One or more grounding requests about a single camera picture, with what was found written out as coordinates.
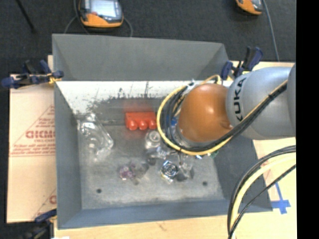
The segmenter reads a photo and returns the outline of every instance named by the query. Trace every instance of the kuka logo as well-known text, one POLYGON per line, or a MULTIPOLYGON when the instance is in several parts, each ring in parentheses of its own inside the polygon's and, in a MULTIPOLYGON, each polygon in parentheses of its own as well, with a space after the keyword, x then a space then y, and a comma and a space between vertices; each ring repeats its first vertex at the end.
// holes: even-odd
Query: kuka logo
POLYGON ((235 114, 236 114, 236 118, 239 120, 239 121, 242 121, 243 120, 243 116, 241 114, 241 109, 240 109, 240 95, 239 93, 241 92, 242 90, 242 87, 243 87, 243 82, 244 80, 246 80, 246 78, 240 80, 237 84, 237 89, 235 89, 235 97, 234 97, 234 107, 235 107, 235 114))
POLYGON ((55 131, 46 131, 46 130, 30 130, 25 133, 25 137, 29 139, 37 139, 37 138, 54 138, 55 131))

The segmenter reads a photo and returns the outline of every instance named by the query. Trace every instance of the blue tape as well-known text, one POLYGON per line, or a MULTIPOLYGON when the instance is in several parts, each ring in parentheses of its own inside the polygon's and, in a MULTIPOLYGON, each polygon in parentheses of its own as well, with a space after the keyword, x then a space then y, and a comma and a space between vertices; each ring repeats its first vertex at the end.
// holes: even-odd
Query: blue tape
POLYGON ((291 207, 289 200, 284 200, 283 195, 281 194, 279 184, 275 184, 276 189, 278 191, 279 195, 279 200, 278 201, 271 201, 271 205, 273 208, 278 208, 280 210, 281 214, 286 214, 287 213, 287 207, 291 207))

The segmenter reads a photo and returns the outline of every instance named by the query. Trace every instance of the dark carpet floor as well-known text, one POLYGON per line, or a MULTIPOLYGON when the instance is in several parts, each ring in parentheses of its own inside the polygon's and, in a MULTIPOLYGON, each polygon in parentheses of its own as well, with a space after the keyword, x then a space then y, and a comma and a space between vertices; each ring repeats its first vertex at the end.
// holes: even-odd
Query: dark carpet floor
MULTIPOLYGON (((243 59, 247 46, 258 46, 263 60, 295 62, 297 0, 265 0, 272 21, 278 57, 266 13, 247 16, 234 0, 120 0, 133 37, 220 42, 231 60, 243 59)), ((36 33, 15 0, 0 0, 0 79, 20 72, 29 59, 34 65, 52 52, 51 34, 63 33, 74 17, 73 0, 21 0, 36 33)), ((74 21, 69 33, 83 33, 74 21)), ((124 23, 109 34, 129 36, 124 23)), ((8 153, 8 93, 0 91, 0 238, 15 238, 33 224, 5 224, 8 153)))

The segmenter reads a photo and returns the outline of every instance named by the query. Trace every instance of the metal part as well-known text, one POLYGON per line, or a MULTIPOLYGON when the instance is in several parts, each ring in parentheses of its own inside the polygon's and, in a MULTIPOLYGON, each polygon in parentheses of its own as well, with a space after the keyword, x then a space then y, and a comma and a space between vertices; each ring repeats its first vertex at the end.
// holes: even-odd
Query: metal part
POLYGON ((160 146, 160 134, 159 132, 153 130, 146 134, 145 136, 145 149, 156 149, 160 146))
POLYGON ((92 156, 108 154, 114 146, 113 139, 93 113, 79 119, 77 129, 86 141, 87 150, 92 156))
POLYGON ((160 174, 162 178, 166 179, 168 182, 173 182, 177 173, 178 173, 178 167, 168 160, 164 162, 160 170, 160 174))

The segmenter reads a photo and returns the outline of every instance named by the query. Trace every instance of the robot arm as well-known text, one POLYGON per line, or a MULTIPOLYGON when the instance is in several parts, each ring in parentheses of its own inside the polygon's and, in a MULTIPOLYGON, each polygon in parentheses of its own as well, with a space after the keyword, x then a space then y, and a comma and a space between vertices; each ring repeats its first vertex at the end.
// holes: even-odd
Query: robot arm
POLYGON ((214 152, 242 134, 250 139, 296 135, 296 66, 271 67, 237 77, 229 88, 202 83, 171 93, 158 129, 168 145, 190 155, 214 152), (170 119, 175 118, 173 129, 170 119))

